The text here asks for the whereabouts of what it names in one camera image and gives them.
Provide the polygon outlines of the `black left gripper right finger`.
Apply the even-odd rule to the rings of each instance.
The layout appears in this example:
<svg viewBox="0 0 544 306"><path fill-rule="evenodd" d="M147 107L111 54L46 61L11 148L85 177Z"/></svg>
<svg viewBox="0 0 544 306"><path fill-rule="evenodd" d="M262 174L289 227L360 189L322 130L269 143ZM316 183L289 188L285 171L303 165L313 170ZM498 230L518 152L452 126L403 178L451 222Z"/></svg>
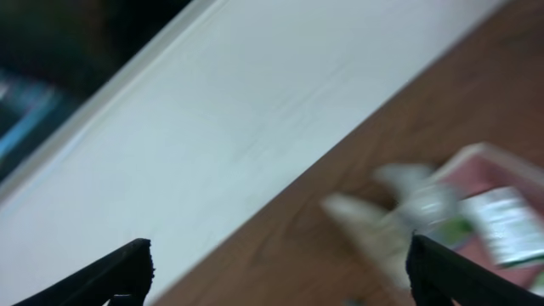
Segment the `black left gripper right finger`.
<svg viewBox="0 0 544 306"><path fill-rule="evenodd" d="M424 235L413 235L405 263L416 306L543 306L543 298Z"/></svg>

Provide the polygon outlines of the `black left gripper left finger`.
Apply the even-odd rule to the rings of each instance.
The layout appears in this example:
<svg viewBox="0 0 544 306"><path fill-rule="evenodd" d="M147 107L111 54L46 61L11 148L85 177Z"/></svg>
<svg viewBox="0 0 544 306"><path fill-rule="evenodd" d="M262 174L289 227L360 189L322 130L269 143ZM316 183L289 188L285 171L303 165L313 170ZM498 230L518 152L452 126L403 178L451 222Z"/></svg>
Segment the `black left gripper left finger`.
<svg viewBox="0 0 544 306"><path fill-rule="evenodd" d="M154 272L150 240L138 238L15 306L142 306Z"/></svg>

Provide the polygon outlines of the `clear soap pump bottle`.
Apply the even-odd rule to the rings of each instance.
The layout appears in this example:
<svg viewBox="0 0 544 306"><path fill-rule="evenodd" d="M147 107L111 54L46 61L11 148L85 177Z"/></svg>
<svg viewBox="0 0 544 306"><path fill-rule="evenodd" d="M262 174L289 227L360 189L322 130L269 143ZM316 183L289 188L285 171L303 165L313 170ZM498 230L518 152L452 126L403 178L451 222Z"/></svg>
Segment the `clear soap pump bottle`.
<svg viewBox="0 0 544 306"><path fill-rule="evenodd" d="M394 213L411 231L457 249L468 242L472 229L460 214L457 190L432 180L434 172L428 164L391 163L377 168L373 178L393 191Z"/></svg>

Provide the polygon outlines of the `green white soap packet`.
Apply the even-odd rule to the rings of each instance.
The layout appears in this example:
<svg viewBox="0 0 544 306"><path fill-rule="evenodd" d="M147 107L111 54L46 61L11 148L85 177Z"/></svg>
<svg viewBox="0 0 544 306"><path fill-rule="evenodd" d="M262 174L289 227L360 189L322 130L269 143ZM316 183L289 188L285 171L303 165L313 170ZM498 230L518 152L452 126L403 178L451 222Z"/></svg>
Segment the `green white soap packet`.
<svg viewBox="0 0 544 306"><path fill-rule="evenodd" d="M461 201L461 213L494 264L506 268L543 260L543 222L515 188L469 197Z"/></svg>

